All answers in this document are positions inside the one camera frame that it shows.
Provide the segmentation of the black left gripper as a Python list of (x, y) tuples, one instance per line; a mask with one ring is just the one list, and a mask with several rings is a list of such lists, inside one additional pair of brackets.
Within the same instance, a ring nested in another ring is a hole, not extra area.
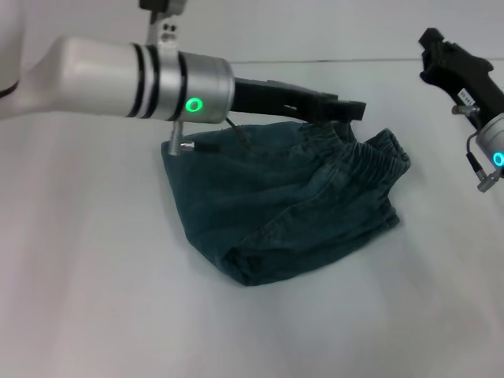
[(232, 112), (251, 113), (333, 123), (342, 141), (356, 141), (352, 120), (362, 120), (364, 102), (339, 101), (335, 95), (322, 94), (304, 87), (272, 80), (235, 80)]

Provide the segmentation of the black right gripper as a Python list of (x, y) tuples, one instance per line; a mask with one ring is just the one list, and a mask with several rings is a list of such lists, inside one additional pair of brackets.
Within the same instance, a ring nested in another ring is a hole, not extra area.
[(444, 90), (459, 106), (472, 99), (480, 109), (474, 127), (482, 128), (503, 113), (503, 92), (490, 77), (494, 67), (489, 61), (445, 42), (437, 28), (427, 28), (418, 42), (423, 48), (420, 78)]

